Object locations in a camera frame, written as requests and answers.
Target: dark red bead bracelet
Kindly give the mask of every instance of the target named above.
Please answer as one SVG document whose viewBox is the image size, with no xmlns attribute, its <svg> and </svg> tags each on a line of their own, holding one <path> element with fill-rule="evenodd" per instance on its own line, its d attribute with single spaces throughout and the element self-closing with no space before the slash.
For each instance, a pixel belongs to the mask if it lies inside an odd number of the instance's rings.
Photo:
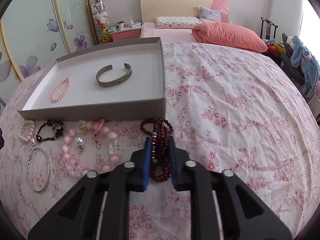
<svg viewBox="0 0 320 240">
<path fill-rule="evenodd" d="M 145 130 L 146 123 L 153 123 L 153 132 Z M 152 137 L 150 177 L 158 182 L 167 181 L 171 177 L 168 138 L 173 126 L 164 118 L 146 119 L 140 124 L 140 130 Z"/>
</svg>

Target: mug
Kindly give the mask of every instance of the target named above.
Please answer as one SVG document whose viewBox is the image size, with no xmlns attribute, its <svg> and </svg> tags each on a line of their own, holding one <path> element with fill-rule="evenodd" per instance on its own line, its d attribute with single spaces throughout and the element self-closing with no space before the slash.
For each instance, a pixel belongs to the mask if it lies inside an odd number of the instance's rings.
<svg viewBox="0 0 320 240">
<path fill-rule="evenodd" d="M 118 22 L 118 29 L 119 31 L 124 30 L 124 22 Z"/>
</svg>

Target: silver bangle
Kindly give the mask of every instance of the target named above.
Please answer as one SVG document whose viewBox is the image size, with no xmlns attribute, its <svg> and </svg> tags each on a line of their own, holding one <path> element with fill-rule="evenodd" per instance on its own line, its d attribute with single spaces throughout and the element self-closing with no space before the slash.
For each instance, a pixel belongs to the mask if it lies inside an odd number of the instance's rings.
<svg viewBox="0 0 320 240">
<path fill-rule="evenodd" d="M 40 190 L 36 190 L 35 187 L 31 184 L 31 181 L 30 181 L 30 176 L 29 176 L 29 166 L 31 164 L 31 159 L 33 157 L 33 153 L 36 151 L 36 150 L 40 150 L 41 152 L 44 153 L 44 155 L 47 157 L 47 162 L 48 162 L 48 175 L 47 175 L 47 180 L 43 186 L 43 188 L 41 188 Z M 50 163 L 49 163 L 49 157 L 47 155 L 47 153 L 44 151 L 44 149 L 42 148 L 35 148 L 31 154 L 29 155 L 29 159 L 28 159 L 28 168 L 27 168 L 27 176 L 28 176 L 28 181 L 29 181 L 29 184 L 30 184 L 30 187 L 32 188 L 33 191 L 35 192 L 41 192 L 41 191 L 45 191 L 47 189 L 47 186 L 48 186 L 48 182 L 49 182 L 49 177 L 50 177 Z"/>
<path fill-rule="evenodd" d="M 124 67 L 126 69 L 129 69 L 129 71 L 126 74 L 124 74 L 122 77 L 115 79 L 113 81 L 109 81 L 109 82 L 101 82 L 101 81 L 99 81 L 99 78 L 102 73 L 104 73 L 108 70 L 111 70 L 112 65 L 108 65 L 108 66 L 105 66 L 102 69 L 100 69 L 97 73 L 97 76 L 96 76 L 96 79 L 97 79 L 99 86 L 105 87 L 105 88 L 110 88 L 110 87 L 114 87 L 114 86 L 119 85 L 119 84 L 123 83 L 124 81 L 128 80 L 132 75 L 131 66 L 127 63 L 124 63 Z"/>
</svg>

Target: patterned pillow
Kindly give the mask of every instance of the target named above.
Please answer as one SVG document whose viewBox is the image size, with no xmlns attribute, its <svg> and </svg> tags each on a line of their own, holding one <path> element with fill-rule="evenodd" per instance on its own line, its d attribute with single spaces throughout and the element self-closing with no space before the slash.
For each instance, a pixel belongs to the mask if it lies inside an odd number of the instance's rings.
<svg viewBox="0 0 320 240">
<path fill-rule="evenodd" d="M 157 17 L 157 29 L 192 29 L 193 26 L 201 23 L 196 17 Z"/>
<path fill-rule="evenodd" d="M 198 6 L 199 20 L 203 23 L 221 22 L 222 11 L 215 11 L 209 8 Z"/>
</svg>

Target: pink floral bedsheet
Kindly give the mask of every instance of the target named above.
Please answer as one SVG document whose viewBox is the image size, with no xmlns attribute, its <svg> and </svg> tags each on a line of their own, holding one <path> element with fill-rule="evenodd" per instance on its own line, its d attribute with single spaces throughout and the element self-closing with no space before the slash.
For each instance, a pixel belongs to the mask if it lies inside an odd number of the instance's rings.
<svg viewBox="0 0 320 240">
<path fill-rule="evenodd" d="M 165 43 L 167 119 L 177 147 L 211 171 L 232 169 L 295 236 L 319 204 L 320 132 L 304 99 L 271 59 L 244 50 L 197 43 Z M 42 194 L 31 191 L 27 160 L 33 149 L 18 139 L 23 121 L 18 103 L 37 80 L 25 79 L 0 117 L 0 199 L 14 225 L 27 235 L 35 223 L 77 182 L 63 165 L 63 139 L 40 145 L 49 155 L 50 183 Z M 42 122 L 36 122 L 36 129 Z M 66 122 L 73 127 L 75 122 Z M 140 121 L 109 122 L 126 147 L 122 161 L 141 149 Z M 90 169 L 108 161 L 107 143 L 84 135 L 79 156 Z M 44 183 L 38 161 L 37 186 Z M 149 182 L 145 193 L 130 197 L 130 239 L 190 238 L 190 197 L 175 192 L 171 181 Z"/>
</svg>

